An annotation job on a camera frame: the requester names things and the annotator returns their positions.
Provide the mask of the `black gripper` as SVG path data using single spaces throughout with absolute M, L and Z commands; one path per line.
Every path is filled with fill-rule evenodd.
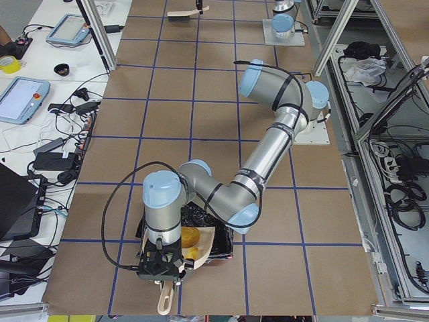
M 182 282 L 194 270 L 195 260 L 183 258 L 181 243 L 162 246 L 146 243 L 139 256 L 137 275 L 143 280 Z
M 203 14 L 203 0 L 196 0 L 195 1 L 195 6 L 196 6 L 196 9 L 197 9 L 197 12 L 199 13 L 199 14 Z

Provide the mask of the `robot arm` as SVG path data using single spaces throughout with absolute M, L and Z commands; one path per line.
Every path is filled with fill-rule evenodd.
M 239 44 L 289 45 L 303 42 L 306 28 L 296 20 L 300 1 L 195 1 L 197 15 L 218 30 L 230 27 Z
M 179 284 L 201 259 L 185 258 L 182 208 L 196 202 L 209 215 L 240 234 L 257 223 L 267 182 L 299 133 L 316 124 L 328 103 L 328 89 L 315 80 L 255 59 L 245 63 L 239 93 L 273 111 L 273 122 L 238 167 L 230 182 L 216 179 L 203 160 L 177 168 L 161 163 L 143 180 L 141 250 L 138 277 L 156 283 Z

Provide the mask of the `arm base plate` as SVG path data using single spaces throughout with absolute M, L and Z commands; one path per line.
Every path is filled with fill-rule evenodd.
M 266 46 L 305 46 L 303 25 L 298 21 L 294 22 L 294 26 L 287 32 L 278 33 L 271 26 L 271 19 L 263 19 L 263 35 Z
M 300 132 L 296 136 L 294 143 L 298 145 L 329 145 L 330 139 L 326 128 L 326 123 L 318 123 L 315 121 L 314 123 L 310 124 L 304 131 Z

